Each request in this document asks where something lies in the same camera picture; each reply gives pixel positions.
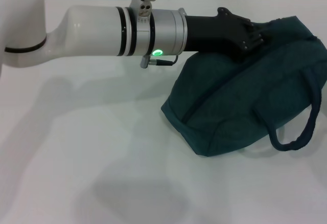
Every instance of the white background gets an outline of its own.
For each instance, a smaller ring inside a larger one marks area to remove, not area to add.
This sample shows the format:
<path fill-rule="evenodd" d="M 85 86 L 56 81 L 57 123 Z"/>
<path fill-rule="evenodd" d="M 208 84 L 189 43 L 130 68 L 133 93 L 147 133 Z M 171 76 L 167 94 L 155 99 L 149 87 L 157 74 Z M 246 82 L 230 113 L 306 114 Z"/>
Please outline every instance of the white background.
<path fill-rule="evenodd" d="M 46 26 L 55 29 L 71 5 L 129 2 L 47 0 Z M 221 5 L 256 22 L 297 15 L 327 43 L 327 0 L 154 3 L 189 15 L 215 15 Z M 278 152 L 265 137 L 204 158 L 160 111 L 190 55 L 146 70 L 137 56 L 3 66 L 0 224 L 326 224 L 327 86 L 302 150 Z M 309 113 L 279 131 L 283 143 L 300 135 Z"/>

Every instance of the fabric bag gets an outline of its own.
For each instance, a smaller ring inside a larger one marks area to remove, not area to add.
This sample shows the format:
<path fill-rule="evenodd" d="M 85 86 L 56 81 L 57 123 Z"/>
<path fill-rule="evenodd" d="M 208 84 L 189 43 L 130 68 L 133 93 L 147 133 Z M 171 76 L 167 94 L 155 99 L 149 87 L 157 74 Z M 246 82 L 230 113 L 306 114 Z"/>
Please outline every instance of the fabric bag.
<path fill-rule="evenodd" d="M 239 150 L 268 134 L 277 150 L 299 150 L 313 135 L 327 80 L 326 48 L 297 17 L 255 26 L 263 29 L 264 46 L 242 63 L 195 54 L 161 108 L 198 155 Z M 300 137 L 281 144 L 276 129 L 309 105 Z"/>

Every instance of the black ring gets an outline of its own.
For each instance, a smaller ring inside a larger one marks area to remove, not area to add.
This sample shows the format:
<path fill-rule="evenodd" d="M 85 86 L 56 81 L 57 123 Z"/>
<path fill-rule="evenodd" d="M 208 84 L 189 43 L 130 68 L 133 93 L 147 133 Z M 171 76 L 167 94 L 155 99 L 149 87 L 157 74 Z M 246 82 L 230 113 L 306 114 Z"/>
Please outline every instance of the black ring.
<path fill-rule="evenodd" d="M 131 26 L 132 26 L 131 47 L 127 55 L 127 56 L 131 56 L 134 54 L 136 48 L 137 28 L 136 28 L 136 20 L 135 20 L 133 9 L 132 8 L 126 8 L 126 9 L 128 11 L 129 18 L 131 20 Z"/>
<path fill-rule="evenodd" d="M 150 16 L 150 43 L 149 43 L 149 49 L 146 53 L 146 55 L 152 54 L 153 48 L 154 48 L 154 42 L 155 42 L 155 23 L 154 23 L 154 17 L 151 13 Z"/>
<path fill-rule="evenodd" d="M 126 28 L 126 18 L 124 14 L 124 10 L 121 7 L 117 7 L 119 16 L 121 17 L 121 24 L 122 24 L 122 42 L 121 42 L 121 49 L 117 56 L 122 56 L 126 49 L 126 41 L 127 41 L 127 28 Z"/>
<path fill-rule="evenodd" d="M 24 48 L 24 49 L 5 48 L 5 52 L 12 53 L 12 54 L 29 53 L 29 52 L 33 52 L 33 51 L 36 51 L 36 50 L 42 48 L 45 43 L 46 43 L 46 37 L 45 37 L 45 39 L 41 43 L 39 43 L 38 45 L 35 45 L 33 47 Z"/>

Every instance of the bag strap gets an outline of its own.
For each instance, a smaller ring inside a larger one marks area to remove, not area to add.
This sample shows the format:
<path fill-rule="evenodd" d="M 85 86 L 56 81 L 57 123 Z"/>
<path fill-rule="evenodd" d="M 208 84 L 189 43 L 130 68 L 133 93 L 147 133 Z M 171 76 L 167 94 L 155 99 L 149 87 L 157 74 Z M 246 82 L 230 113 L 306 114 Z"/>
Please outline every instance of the bag strap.
<path fill-rule="evenodd" d="M 321 89 L 319 87 L 319 83 L 315 77 L 315 74 L 311 69 L 305 69 L 301 73 L 310 89 L 309 96 L 312 110 L 310 112 L 306 127 L 304 128 L 302 134 L 297 138 L 296 141 L 293 141 L 289 144 L 281 144 L 277 138 L 276 127 L 273 122 L 267 116 L 265 116 L 264 112 L 261 112 L 256 108 L 254 109 L 256 115 L 267 127 L 271 144 L 278 151 L 296 151 L 305 147 L 310 142 L 316 126 L 316 120 L 321 106 Z"/>

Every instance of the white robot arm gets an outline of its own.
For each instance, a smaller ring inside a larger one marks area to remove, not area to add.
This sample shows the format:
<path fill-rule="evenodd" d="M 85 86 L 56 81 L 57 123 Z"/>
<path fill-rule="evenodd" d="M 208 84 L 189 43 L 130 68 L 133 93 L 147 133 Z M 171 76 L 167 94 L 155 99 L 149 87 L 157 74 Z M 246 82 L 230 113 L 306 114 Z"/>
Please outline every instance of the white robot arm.
<path fill-rule="evenodd" d="M 195 17 L 183 9 L 152 9 L 152 1 L 132 0 L 126 8 L 73 6 L 47 34 L 44 0 L 0 0 L 0 49 L 20 67 L 67 56 L 137 55 L 147 68 L 171 65 L 151 55 L 224 51 L 224 42 L 233 45 L 231 52 L 243 54 L 263 41 L 259 32 L 249 31 L 249 20 L 227 9 L 219 8 L 216 17 Z"/>

